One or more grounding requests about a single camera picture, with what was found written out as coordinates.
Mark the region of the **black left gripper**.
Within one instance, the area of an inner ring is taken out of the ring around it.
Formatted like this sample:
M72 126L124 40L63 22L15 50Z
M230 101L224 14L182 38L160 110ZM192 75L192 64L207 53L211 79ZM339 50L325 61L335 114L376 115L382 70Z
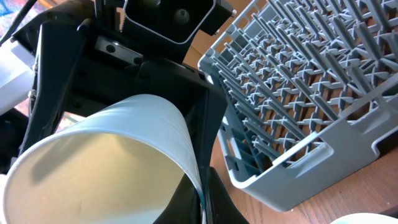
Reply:
M94 14L93 1L66 1L12 35L35 58L35 96L19 155L52 135L64 112L89 116L130 96L151 94L187 114L208 89L202 73L167 58L126 62L96 50L101 31L111 30Z

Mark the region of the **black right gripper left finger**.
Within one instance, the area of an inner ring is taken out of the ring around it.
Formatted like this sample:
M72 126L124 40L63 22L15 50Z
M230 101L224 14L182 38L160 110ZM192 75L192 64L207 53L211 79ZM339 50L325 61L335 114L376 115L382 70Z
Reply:
M198 194L191 180L184 174L169 204L154 224L197 223L199 223Z

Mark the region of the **blue bowl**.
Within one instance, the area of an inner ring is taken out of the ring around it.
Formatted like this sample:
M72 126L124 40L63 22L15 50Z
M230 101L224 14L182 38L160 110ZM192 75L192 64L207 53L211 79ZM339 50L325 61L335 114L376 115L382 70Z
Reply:
M397 224L397 218L376 213L353 213L340 217L330 224Z

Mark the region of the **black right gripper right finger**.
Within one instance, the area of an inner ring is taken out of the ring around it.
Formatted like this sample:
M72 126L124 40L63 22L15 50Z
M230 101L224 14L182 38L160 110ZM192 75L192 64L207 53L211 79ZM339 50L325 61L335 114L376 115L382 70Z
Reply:
M209 167L207 174L206 222L209 224L248 224L235 207L217 171Z

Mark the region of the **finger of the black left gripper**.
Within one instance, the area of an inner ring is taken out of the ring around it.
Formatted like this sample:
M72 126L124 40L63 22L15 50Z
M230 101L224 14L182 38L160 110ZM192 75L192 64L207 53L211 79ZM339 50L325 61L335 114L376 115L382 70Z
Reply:
M200 93L185 115L185 121L193 144L202 186L207 186L211 153L227 102L218 88L209 88Z

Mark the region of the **small pale green bowl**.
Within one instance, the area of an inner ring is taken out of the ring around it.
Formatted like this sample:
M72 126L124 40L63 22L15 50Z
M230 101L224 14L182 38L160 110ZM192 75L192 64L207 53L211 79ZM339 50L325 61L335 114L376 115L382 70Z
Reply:
M183 176L202 194L180 110L156 95L119 101L26 150L2 193L5 223L153 223Z

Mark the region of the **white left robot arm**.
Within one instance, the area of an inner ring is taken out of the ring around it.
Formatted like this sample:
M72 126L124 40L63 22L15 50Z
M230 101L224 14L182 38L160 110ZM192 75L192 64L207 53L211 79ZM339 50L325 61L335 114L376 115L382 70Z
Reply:
M183 114L201 181L226 110L223 92L183 62L198 31L214 35L233 15L226 1L65 1L1 37L1 172L55 132L62 115L89 116L152 94Z

